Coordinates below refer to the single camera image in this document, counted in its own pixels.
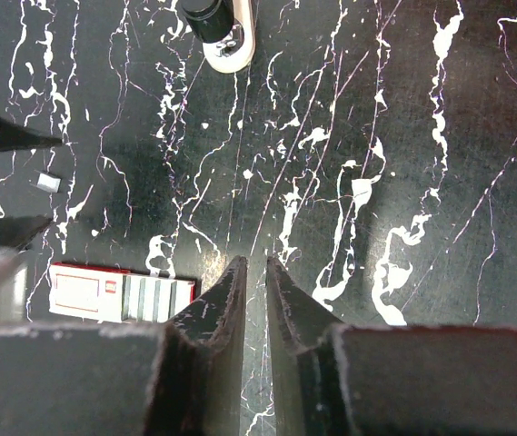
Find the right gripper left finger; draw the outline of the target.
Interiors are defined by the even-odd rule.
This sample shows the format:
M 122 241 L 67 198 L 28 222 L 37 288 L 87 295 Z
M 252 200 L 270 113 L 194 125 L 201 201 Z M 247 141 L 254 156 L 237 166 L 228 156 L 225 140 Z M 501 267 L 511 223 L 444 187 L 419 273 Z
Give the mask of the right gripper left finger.
M 0 435 L 235 435 L 247 261 L 163 323 L 0 324 Z

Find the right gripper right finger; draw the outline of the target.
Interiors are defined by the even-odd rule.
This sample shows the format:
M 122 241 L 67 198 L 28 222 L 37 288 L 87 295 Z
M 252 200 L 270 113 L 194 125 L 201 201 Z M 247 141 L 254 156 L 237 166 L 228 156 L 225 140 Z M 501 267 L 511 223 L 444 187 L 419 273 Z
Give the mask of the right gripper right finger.
M 362 328 L 267 261 L 280 435 L 517 435 L 517 329 Z

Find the grey staple magazine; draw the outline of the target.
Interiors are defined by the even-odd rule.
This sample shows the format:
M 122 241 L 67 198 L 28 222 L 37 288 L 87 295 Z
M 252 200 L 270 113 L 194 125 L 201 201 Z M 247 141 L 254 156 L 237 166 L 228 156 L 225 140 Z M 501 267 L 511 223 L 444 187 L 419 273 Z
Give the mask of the grey staple magazine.
M 215 71 L 234 74 L 251 63 L 256 46 L 251 0 L 183 0 L 178 9 Z

